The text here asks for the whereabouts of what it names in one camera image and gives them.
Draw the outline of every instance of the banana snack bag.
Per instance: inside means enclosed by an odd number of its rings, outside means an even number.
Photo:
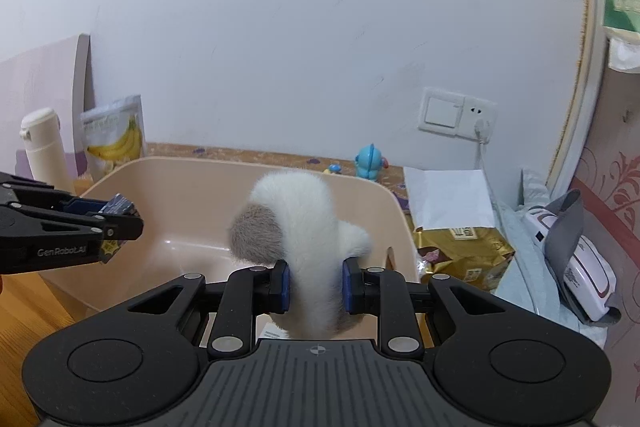
[[[116,167],[146,154],[140,95],[80,115],[82,140],[94,182]]]

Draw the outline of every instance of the small white sticker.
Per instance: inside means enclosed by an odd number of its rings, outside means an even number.
[[[472,268],[466,271],[464,282],[475,281],[482,273],[482,268]]]
[[[258,336],[259,339],[288,339],[289,334],[285,330],[281,330],[275,324],[267,322],[262,328],[262,332]]]
[[[449,229],[451,235],[456,241],[464,241],[466,239],[477,239],[474,227],[462,227],[461,229]]]

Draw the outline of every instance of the white device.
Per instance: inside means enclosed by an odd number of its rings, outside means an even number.
[[[542,206],[534,206],[525,215],[525,225],[534,243],[544,251],[546,235],[558,216]],[[592,321],[609,311],[607,299],[616,290],[616,275],[593,243],[583,235],[564,271],[564,283]]]

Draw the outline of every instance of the beige plastic basin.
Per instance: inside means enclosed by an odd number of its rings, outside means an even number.
[[[248,266],[230,256],[226,230],[255,182],[275,169],[280,168],[159,156],[126,164],[84,196],[108,200],[119,192],[129,198],[145,221],[142,237],[127,243],[108,264],[47,270],[41,275],[75,319],[185,273],[202,273],[207,282],[224,281],[234,270]],[[372,238],[374,249],[363,267],[390,264],[405,279],[417,282],[414,244],[393,194],[367,180],[322,176],[331,187],[338,218],[360,225]],[[267,315],[258,318],[258,334],[268,320]],[[347,336],[375,338],[375,319],[366,317]]]

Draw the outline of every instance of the gray strap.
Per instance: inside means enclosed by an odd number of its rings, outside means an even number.
[[[582,235],[584,211],[580,190],[574,188],[561,198],[546,206],[549,212],[558,216],[545,240],[545,260],[551,275],[556,280],[560,298],[574,312],[580,322],[589,326],[608,327],[620,320],[620,311],[609,308],[609,312],[599,321],[592,321],[582,309],[574,294],[564,283],[564,272]]]

